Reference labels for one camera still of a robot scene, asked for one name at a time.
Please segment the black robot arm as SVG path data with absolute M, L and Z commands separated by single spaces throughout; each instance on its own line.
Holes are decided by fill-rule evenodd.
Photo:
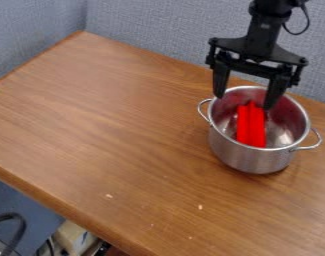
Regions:
M 308 30 L 310 26 L 308 1 L 252 0 L 248 34 L 240 38 L 209 39 L 206 64 L 213 70 L 213 94 L 217 98 L 225 95 L 232 71 L 269 80 L 264 99 L 265 110 L 274 107 L 286 89 L 298 85 L 309 61 L 284 49 L 277 44 L 277 40 L 281 29 L 292 35 L 301 35 Z M 300 8 L 306 17 L 306 26 L 297 33 L 286 26 L 294 8 Z

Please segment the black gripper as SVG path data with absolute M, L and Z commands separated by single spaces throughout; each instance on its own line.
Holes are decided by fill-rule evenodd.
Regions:
M 308 60 L 277 44 L 281 29 L 289 32 L 289 18 L 289 15 L 253 14 L 245 36 L 209 39 L 206 64 L 213 70 L 213 93 L 217 98 L 225 94 L 233 71 L 270 81 L 264 101 L 265 110 L 273 108 L 288 87 L 300 83 Z

